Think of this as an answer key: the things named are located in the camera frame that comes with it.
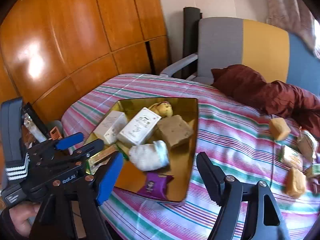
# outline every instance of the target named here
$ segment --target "dark red cloth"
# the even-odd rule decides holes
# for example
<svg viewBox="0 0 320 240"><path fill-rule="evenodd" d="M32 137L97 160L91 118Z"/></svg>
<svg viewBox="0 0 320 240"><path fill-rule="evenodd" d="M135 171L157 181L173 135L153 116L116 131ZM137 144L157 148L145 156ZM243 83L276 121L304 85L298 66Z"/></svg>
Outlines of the dark red cloth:
<svg viewBox="0 0 320 240"><path fill-rule="evenodd" d="M266 114L292 117L320 138L320 100L311 92L279 80L267 83L261 74L244 65L212 69L211 72L212 86L227 96Z"/></svg>

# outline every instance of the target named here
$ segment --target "wooden wardrobe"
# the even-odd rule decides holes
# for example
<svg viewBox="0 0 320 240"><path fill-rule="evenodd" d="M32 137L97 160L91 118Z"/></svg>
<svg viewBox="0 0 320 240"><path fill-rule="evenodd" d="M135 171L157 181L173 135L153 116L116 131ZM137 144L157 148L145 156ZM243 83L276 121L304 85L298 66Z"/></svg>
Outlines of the wooden wardrobe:
<svg viewBox="0 0 320 240"><path fill-rule="evenodd" d="M18 0L0 49L0 103L22 96L44 122L116 75L168 65L159 0Z"/></svg>

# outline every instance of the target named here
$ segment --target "hand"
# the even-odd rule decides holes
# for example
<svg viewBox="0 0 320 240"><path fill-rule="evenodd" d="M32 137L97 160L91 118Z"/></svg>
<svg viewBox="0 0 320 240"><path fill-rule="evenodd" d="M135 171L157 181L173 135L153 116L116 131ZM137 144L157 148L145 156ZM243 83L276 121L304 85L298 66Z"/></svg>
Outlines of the hand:
<svg viewBox="0 0 320 240"><path fill-rule="evenodd" d="M23 202L9 210L12 223L20 235L24 237L29 236L32 226L28 218L35 217L39 211L39 208L40 204Z"/></svg>

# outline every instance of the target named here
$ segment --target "chair armrest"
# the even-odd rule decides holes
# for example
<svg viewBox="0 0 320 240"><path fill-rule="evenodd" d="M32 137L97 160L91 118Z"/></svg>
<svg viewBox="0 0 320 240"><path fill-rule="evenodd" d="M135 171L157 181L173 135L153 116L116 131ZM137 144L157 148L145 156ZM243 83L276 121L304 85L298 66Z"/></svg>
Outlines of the chair armrest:
<svg viewBox="0 0 320 240"><path fill-rule="evenodd" d="M171 77L177 71L183 69L185 66L188 66L191 62L194 62L198 59L197 54L191 54L189 56L184 57L183 59L178 60L177 62L171 64L166 67L161 73L160 76L163 77Z"/></svg>

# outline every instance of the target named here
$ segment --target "white box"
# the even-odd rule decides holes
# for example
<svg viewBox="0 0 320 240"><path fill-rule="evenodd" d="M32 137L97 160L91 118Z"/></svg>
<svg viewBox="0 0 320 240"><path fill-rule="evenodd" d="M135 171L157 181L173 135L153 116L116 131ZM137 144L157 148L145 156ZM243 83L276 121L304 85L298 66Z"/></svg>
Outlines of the white box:
<svg viewBox="0 0 320 240"><path fill-rule="evenodd" d="M117 134L128 123L127 117L123 112L111 111L105 119L97 126L93 133L105 144L110 145L116 142Z"/></svg>
<svg viewBox="0 0 320 240"><path fill-rule="evenodd" d="M140 145L151 136L161 116L144 107L117 135L119 141L129 145Z"/></svg>

